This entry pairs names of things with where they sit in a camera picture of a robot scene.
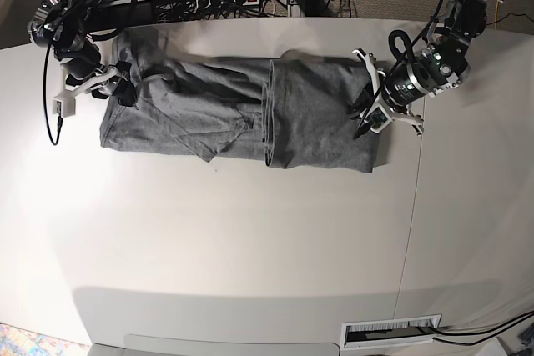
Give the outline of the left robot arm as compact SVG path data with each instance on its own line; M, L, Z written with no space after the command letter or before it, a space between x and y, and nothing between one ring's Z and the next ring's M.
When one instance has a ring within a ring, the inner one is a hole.
M358 123L355 138L380 133L393 122L408 123L418 134L424 132L424 120L411 111L411 105L466 81L470 71L466 54L471 41L486 29L490 1L439 0L415 38L401 29L391 31L388 44L395 63L387 72L377 67L371 53L355 49L370 75L370 82L350 108Z

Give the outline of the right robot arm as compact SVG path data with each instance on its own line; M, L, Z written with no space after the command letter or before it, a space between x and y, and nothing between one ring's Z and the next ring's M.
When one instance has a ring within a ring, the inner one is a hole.
M55 100L57 113L62 116L67 115L79 93L99 99L115 97L125 107L132 107L137 101L130 78L131 64L102 63L97 43L116 38L127 27L138 0L130 0L123 14L112 19L108 33L92 33L88 21L102 1L42 0L28 24L32 42L53 54L66 73L65 90Z

